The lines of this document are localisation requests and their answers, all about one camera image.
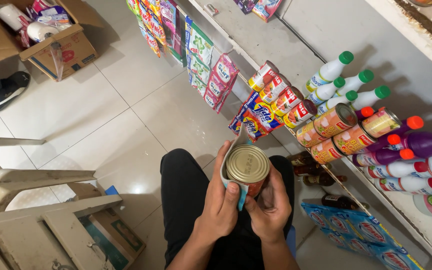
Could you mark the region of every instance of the black pants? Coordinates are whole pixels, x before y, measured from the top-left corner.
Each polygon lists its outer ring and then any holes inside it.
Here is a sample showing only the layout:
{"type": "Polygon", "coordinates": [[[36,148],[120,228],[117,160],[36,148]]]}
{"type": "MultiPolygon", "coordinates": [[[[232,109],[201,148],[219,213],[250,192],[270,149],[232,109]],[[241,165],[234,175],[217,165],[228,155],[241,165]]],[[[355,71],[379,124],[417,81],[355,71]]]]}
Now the black pants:
{"type": "MultiPolygon", "coordinates": [[[[269,158],[283,176],[291,203],[291,215],[284,227],[288,235],[294,213],[294,173],[291,162],[283,156],[269,158]]],[[[169,266],[193,231],[196,218],[205,205],[209,180],[188,151],[175,149],[161,159],[161,200],[163,203],[164,238],[167,241],[166,266],[169,266]]],[[[249,213],[238,213],[234,230],[219,238],[211,253],[207,269],[264,269],[261,240],[251,228],[249,213]]]]}

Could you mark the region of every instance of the fiesta beef loaf can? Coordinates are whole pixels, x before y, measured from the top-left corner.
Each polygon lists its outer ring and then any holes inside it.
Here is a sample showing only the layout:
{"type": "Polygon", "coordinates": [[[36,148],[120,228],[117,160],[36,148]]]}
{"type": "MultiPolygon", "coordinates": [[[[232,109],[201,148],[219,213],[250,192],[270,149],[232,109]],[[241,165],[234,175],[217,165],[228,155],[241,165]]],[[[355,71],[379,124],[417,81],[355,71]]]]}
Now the fiesta beef loaf can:
{"type": "Polygon", "coordinates": [[[268,173],[269,159],[254,145],[242,144],[231,150],[226,159],[226,174],[231,180],[248,186],[248,195],[255,197],[268,173]]]}
{"type": "Polygon", "coordinates": [[[358,123],[356,126],[345,130],[333,137],[334,145],[345,155],[352,155],[357,151],[376,142],[376,138],[369,135],[358,123]]]}
{"type": "Polygon", "coordinates": [[[343,153],[339,152],[332,139],[325,140],[311,147],[310,153],[319,164],[326,164],[345,156],[343,153]]]}
{"type": "Polygon", "coordinates": [[[248,83],[254,91],[259,92],[270,83],[276,75],[278,75],[278,68],[270,61],[264,62],[256,73],[249,78],[248,83]]]}
{"type": "Polygon", "coordinates": [[[402,122],[387,108],[380,109],[372,116],[361,122],[364,130],[374,138],[379,138],[384,134],[399,128],[402,122]]]}
{"type": "Polygon", "coordinates": [[[344,103],[338,103],[314,120],[314,128],[322,137],[331,138],[355,126],[357,122],[353,109],[344,103]]]}
{"type": "Polygon", "coordinates": [[[277,116],[284,116],[289,113],[292,108],[296,107],[298,103],[304,100],[304,96],[300,90],[291,86],[286,88],[286,91],[278,97],[276,101],[271,103],[271,110],[277,116]]]}
{"type": "Polygon", "coordinates": [[[316,132],[315,127],[313,126],[313,121],[307,123],[296,131],[296,139],[298,143],[305,148],[310,148],[324,140],[327,140],[327,138],[321,137],[321,135],[316,132]]]}
{"type": "Polygon", "coordinates": [[[305,99],[283,116],[283,122],[287,127],[295,128],[317,113],[316,105],[311,100],[305,99]]]}
{"type": "Polygon", "coordinates": [[[261,92],[259,92],[259,96],[264,102],[271,104],[278,99],[279,94],[283,93],[287,88],[290,87],[291,83],[288,81],[288,79],[282,74],[278,74],[264,87],[261,92]]]}

